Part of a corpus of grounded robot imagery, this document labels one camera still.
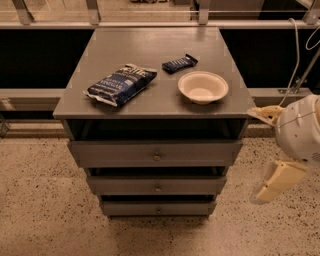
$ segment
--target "cable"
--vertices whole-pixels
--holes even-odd
[[[299,63],[300,63],[300,50],[299,50],[299,35],[298,35],[298,28],[297,28],[297,24],[296,21],[293,18],[290,18],[289,21],[294,25],[294,29],[295,29],[295,36],[296,36],[296,49],[297,49],[297,63],[296,63],[296,67],[294,68],[294,71],[292,73],[291,79],[289,81],[289,84],[287,86],[287,91],[286,94],[284,95],[282,101],[279,103],[279,107],[283,104],[283,102],[285,101],[285,99],[287,98],[289,91],[290,91],[290,87],[292,84],[292,80],[296,75],[297,69],[299,67]]]
[[[315,31],[313,31],[313,33],[311,34],[311,36],[309,36],[308,41],[306,43],[306,49],[308,51],[312,50],[313,48],[315,48],[318,44],[320,44],[320,40],[318,41],[318,43],[316,43],[314,46],[312,47],[308,47],[309,41],[311,40],[311,38],[314,36],[314,34],[318,31],[318,29],[320,29],[320,26],[317,27],[317,29]]]

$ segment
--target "speckled floor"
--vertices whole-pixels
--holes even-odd
[[[209,218],[108,219],[66,144],[59,126],[0,140],[0,255],[320,255],[320,170],[272,203],[249,201],[283,156],[268,127],[248,129]]]

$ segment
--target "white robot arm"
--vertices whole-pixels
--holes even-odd
[[[248,114],[273,126],[277,145],[295,160],[277,160],[269,165],[252,196],[254,203],[263,204],[298,183],[307,166],[320,167],[320,96],[309,95],[286,108],[252,108]]]

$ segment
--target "white bowl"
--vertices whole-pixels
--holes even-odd
[[[184,96],[201,105],[222,99],[229,91],[227,82],[221,76],[205,71],[184,75],[180,78],[178,87]]]

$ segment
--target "table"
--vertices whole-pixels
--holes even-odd
[[[186,53],[199,60],[195,67],[173,75],[162,70],[162,63]],[[83,94],[127,63],[158,74],[124,106]],[[185,98],[178,80],[196,70],[222,76],[228,95],[208,105]],[[241,149],[252,106],[218,28],[98,28],[54,117],[62,121],[70,152],[107,216],[210,215]]]

